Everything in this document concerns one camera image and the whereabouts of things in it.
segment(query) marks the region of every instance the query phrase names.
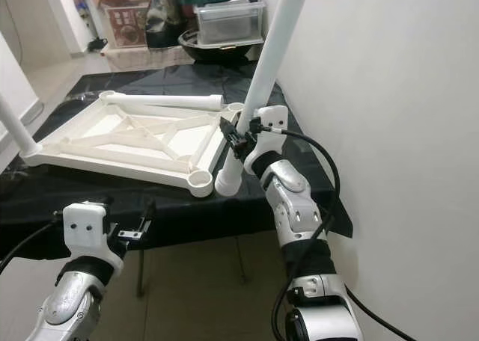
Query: black bowl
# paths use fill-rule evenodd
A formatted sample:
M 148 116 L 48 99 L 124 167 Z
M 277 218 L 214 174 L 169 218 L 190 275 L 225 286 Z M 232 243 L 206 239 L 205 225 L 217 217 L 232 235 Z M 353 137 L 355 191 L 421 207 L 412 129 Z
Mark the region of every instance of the black bowl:
M 230 64 L 242 61 L 245 59 L 245 54 L 248 53 L 252 44 L 244 46 L 225 46 L 225 47 L 200 47 L 198 45 L 198 31 L 188 30 L 178 37 L 178 42 L 185 49 L 186 53 L 196 61 L 215 63 L 215 64 Z

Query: white robot bracket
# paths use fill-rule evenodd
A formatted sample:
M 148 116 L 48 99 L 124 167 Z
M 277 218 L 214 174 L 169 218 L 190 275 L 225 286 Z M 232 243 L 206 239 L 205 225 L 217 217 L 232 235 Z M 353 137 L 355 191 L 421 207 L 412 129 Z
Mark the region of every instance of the white robot bracket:
M 104 230 L 105 207 L 98 203 L 74 203 L 63 209 L 65 245 L 71 258 L 92 256 L 106 261 L 119 275 L 123 260 L 110 250 Z
M 261 124 L 276 129 L 287 129 L 287 106 L 272 105 L 256 110 L 255 117 L 261 119 Z M 257 135 L 257 143 L 254 149 L 248 154 L 244 162 L 244 168 L 247 173 L 254 174 L 251 169 L 254 161 L 269 151 L 275 151 L 281 154 L 286 135 L 261 132 Z

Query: black cable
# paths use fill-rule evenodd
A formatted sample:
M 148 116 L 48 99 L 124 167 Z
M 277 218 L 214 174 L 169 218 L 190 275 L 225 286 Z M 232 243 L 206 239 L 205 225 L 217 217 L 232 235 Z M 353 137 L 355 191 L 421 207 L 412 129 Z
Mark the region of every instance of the black cable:
M 263 127 L 263 130 L 265 130 L 267 132 L 271 132 L 271 128 L 269 128 L 269 127 Z M 309 241 L 308 245 L 303 250 L 303 252 L 299 256 L 298 260 L 293 265 L 293 267 L 290 271 L 290 275 L 287 279 L 287 282 L 283 285 L 280 292 L 276 296 L 275 303 L 274 303 L 274 306 L 272 308 L 272 312 L 271 312 L 271 329 L 272 329 L 272 332 L 274 333 L 275 338 L 278 341 L 285 341 L 283 336 L 281 335 L 281 332 L 279 331 L 279 328 L 278 328 L 278 314 L 279 314 L 279 308 L 281 306 L 281 302 L 283 301 L 283 298 L 287 293 L 288 287 L 290 286 L 291 282 L 293 282 L 293 279 L 296 277 L 297 272 L 299 270 L 299 267 L 301 265 L 301 262 L 308 255 L 308 253 L 311 251 L 311 248 L 315 244 L 315 241 L 316 241 L 317 237 L 324 230 L 327 231 L 329 229 L 329 227 L 331 226 L 331 222 L 332 222 L 332 220 L 334 220 L 334 218 L 333 218 L 334 210 L 335 210 L 337 204 L 339 203 L 339 192 L 340 192 L 340 189 L 341 189 L 341 183 L 340 183 L 340 179 L 339 179 L 338 168 L 336 167 L 335 161 L 329 155 L 328 151 L 321 144 L 319 144 L 317 141 L 315 141 L 312 138 L 309 138 L 306 135 L 299 134 L 299 133 L 296 133 L 296 132 L 291 132 L 290 130 L 282 129 L 281 134 L 289 135 L 289 136 L 292 136 L 292 137 L 295 137 L 295 138 L 300 138 L 304 141 L 307 141 L 309 144 L 311 144 L 313 147 L 315 147 L 324 156 L 324 158 L 328 162 L 329 167 L 332 170 L 333 180 L 334 180 L 334 183 L 335 183 L 335 185 L 334 185 L 335 190 L 334 190 L 334 193 L 332 195 L 332 199 L 329 202 L 329 208 L 328 208 L 328 211 L 326 213 L 326 216 L 324 217 L 324 221 L 316 229 L 316 231 L 314 231 L 313 235 L 309 239 L 310 241 Z
M 264 131 L 267 131 L 267 132 L 271 132 L 272 129 L 269 128 L 269 127 L 265 127 L 265 126 L 262 126 L 262 130 Z M 328 208 L 328 211 L 326 213 L 326 216 L 324 218 L 324 222 L 316 229 L 316 231 L 314 232 L 314 234 L 311 236 L 310 238 L 310 244 L 306 247 L 306 249 L 304 249 L 304 251 L 302 252 L 302 254 L 300 255 L 300 257 L 298 258 L 298 260 L 296 261 L 296 263 L 294 264 L 291 272 L 290 272 L 290 276 L 288 277 L 287 279 L 287 282 L 283 285 L 283 287 L 281 288 L 280 292 L 278 293 L 278 296 L 276 297 L 276 300 L 275 300 L 275 304 L 273 306 L 273 309 L 272 309 L 272 312 L 271 312 L 271 328 L 272 328 L 272 332 L 274 333 L 275 335 L 275 338 L 278 340 L 278 341 L 285 341 L 283 336 L 281 335 L 281 333 L 279 332 L 279 329 L 278 329 L 278 312 L 279 312 L 279 307 L 281 306 L 281 302 L 284 298 L 284 296 L 286 295 L 287 293 L 287 289 L 289 287 L 289 285 L 293 282 L 293 279 L 301 265 L 301 261 L 303 261 L 303 259 L 305 258 L 305 256 L 309 253 L 310 249 L 311 249 L 311 246 L 314 244 L 314 240 L 316 240 L 316 238 L 319 236 L 319 234 L 321 234 L 323 232 L 323 230 L 326 230 L 326 232 L 328 232 L 330 226 L 331 226 L 331 223 L 333 222 L 334 218 L 333 218 L 333 213 L 334 213 L 334 210 L 335 210 L 335 207 L 337 206 L 337 204 L 339 203 L 339 192 L 340 192 L 340 188 L 341 188 L 341 185 L 340 185 L 340 180 L 339 180 L 339 173 L 338 173 L 338 169 L 336 168 L 336 164 L 335 164 L 335 161 L 333 160 L 333 158 L 329 155 L 329 153 L 327 152 L 326 149 L 324 149 L 324 147 L 319 144 L 318 142 L 316 142 L 314 139 L 308 137 L 307 135 L 303 135 L 303 134 L 300 134 L 300 133 L 296 133 L 296 132 L 291 132 L 290 130 L 286 130 L 286 129 L 280 129 L 281 130 L 281 134 L 285 134 L 285 135 L 289 135 L 289 136 L 292 136 L 294 138 L 299 138 L 299 139 L 302 139 L 304 141 L 307 141 L 310 145 L 312 145 L 313 147 L 315 147 L 323 156 L 324 158 L 326 159 L 326 161 L 328 162 L 329 164 L 329 167 L 331 168 L 332 170 L 332 173 L 333 173 L 333 179 L 334 179 L 334 182 L 335 182 L 335 193 L 333 194 L 332 196 L 332 199 L 331 199 L 331 202 L 329 204 L 329 208 Z M 403 338 L 404 340 L 406 341 L 416 341 L 415 339 L 413 339 L 411 336 L 405 334 L 404 332 L 402 332 L 401 330 L 397 329 L 396 327 L 394 327 L 393 325 L 389 324 L 387 321 L 381 319 L 378 315 L 376 315 L 375 313 L 373 313 L 371 310 L 369 310 L 365 305 L 363 305 L 362 302 L 360 302 L 360 300 L 351 292 L 351 290 L 345 285 L 346 287 L 346 291 L 347 291 L 347 294 L 348 296 L 351 298 L 351 300 L 358 305 L 358 307 L 366 314 L 368 315 L 369 317 L 371 317 L 374 321 L 376 321 L 377 323 L 379 323 L 381 326 L 383 326 L 384 328 L 387 328 L 388 330 L 390 330 L 390 332 L 398 335 L 399 337 Z
M 38 229 L 37 231 L 35 231 L 34 233 L 30 234 L 29 236 L 27 236 L 25 239 L 23 239 L 15 248 L 13 248 L 12 250 L 10 250 L 10 252 L 3 258 L 3 260 L 0 262 L 0 274 L 4 271 L 4 269 L 7 267 L 8 263 L 13 259 L 13 257 L 15 256 L 15 254 L 21 249 L 23 248 L 23 246 L 25 246 L 30 240 L 36 238 L 37 236 L 39 236 L 41 233 L 47 231 L 50 227 L 52 227 L 53 225 L 55 225 L 56 223 L 56 219 L 54 219 L 53 221 L 50 221 L 47 225 L 41 227 L 40 229 Z
M 416 341 L 416 339 L 413 339 L 410 335 L 407 335 L 405 334 L 404 332 L 402 332 L 401 330 L 395 328 L 393 325 L 391 325 L 390 323 L 388 323 L 387 321 L 381 319 L 378 315 L 376 315 L 375 313 L 373 313 L 371 310 L 369 310 L 362 302 L 360 302 L 360 300 L 353 294 L 353 292 L 350 290 L 349 287 L 346 286 L 346 292 L 347 292 L 347 295 L 350 297 L 351 300 L 353 300 L 353 302 L 358 305 L 358 307 L 366 314 L 368 315 L 369 317 L 371 317 L 375 322 L 377 322 L 378 324 L 380 324 L 381 326 L 387 328 L 388 330 L 390 330 L 390 332 L 392 332 L 393 334 L 396 334 L 398 335 L 399 337 L 401 337 L 402 339 L 406 340 L 406 341 Z

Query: floor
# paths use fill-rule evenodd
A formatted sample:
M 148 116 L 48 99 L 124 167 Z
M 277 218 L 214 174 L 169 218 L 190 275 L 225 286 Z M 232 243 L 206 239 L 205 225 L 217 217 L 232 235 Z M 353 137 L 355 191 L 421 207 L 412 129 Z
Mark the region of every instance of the floor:
M 55 108 L 85 74 L 108 73 L 110 67 L 99 52 L 85 54 L 42 68 L 22 67 L 33 90 L 46 107 Z
M 234 238 L 176 245 L 145 253 L 143 298 L 135 296 L 138 253 L 127 254 L 90 340 L 273 340 L 269 312 L 284 282 L 276 235 L 238 239 L 245 281 Z

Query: orange container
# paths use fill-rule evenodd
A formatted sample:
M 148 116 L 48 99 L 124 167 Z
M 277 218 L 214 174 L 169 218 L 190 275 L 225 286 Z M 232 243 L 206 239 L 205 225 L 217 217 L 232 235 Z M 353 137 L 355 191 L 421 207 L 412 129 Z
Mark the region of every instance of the orange container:
M 144 25 L 150 0 L 94 0 L 112 48 L 146 46 Z

